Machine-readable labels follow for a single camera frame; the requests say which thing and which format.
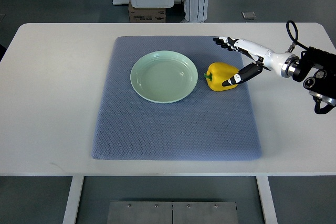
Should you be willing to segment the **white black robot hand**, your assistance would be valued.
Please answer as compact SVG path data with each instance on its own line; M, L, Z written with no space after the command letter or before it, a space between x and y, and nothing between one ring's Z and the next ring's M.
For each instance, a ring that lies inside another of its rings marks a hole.
M217 37L213 41L224 49L240 52L252 60L252 63L240 69L231 78L223 81L222 86L224 87L244 83L260 74L264 69L274 71L281 77L289 78L293 76L294 65L299 62L299 57L290 52L279 54L245 39Z

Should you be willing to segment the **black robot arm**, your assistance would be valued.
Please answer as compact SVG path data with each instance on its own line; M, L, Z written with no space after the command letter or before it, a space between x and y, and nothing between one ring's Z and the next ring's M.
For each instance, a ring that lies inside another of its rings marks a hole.
M316 114L335 108L335 54L309 47L290 63L287 75L309 91Z

